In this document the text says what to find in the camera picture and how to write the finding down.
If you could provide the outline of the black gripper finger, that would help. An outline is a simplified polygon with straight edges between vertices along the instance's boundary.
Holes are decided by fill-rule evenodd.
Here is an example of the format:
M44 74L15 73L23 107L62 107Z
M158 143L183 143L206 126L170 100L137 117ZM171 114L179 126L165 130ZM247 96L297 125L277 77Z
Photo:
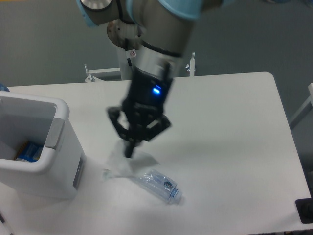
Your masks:
M143 141L151 141L169 127L171 127L171 122L166 115L162 115L148 125L137 125L132 152L134 152L135 148Z
M110 106L107 108L108 117L115 128L118 136L125 141L124 156L126 158L131 158L136 145L136 140L134 138L133 129L129 126L128 129L124 128L119 122L123 110L121 106Z

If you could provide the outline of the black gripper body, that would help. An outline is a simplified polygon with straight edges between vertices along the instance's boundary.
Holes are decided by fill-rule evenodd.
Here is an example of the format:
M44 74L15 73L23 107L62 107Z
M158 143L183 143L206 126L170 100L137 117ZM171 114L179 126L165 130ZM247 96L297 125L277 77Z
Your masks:
M164 102L173 82L170 68L164 66L157 76L134 67L128 94L122 102L128 122L152 121L163 115Z

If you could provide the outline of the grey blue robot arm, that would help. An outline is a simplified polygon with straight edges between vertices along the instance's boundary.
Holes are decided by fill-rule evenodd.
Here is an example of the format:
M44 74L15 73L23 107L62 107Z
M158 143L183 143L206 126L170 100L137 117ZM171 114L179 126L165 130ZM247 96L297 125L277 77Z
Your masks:
M116 23L117 36L129 58L131 83L120 106L107 109L130 158L143 141L170 127L164 103L176 76L195 22L204 11L228 0L79 0L89 26Z

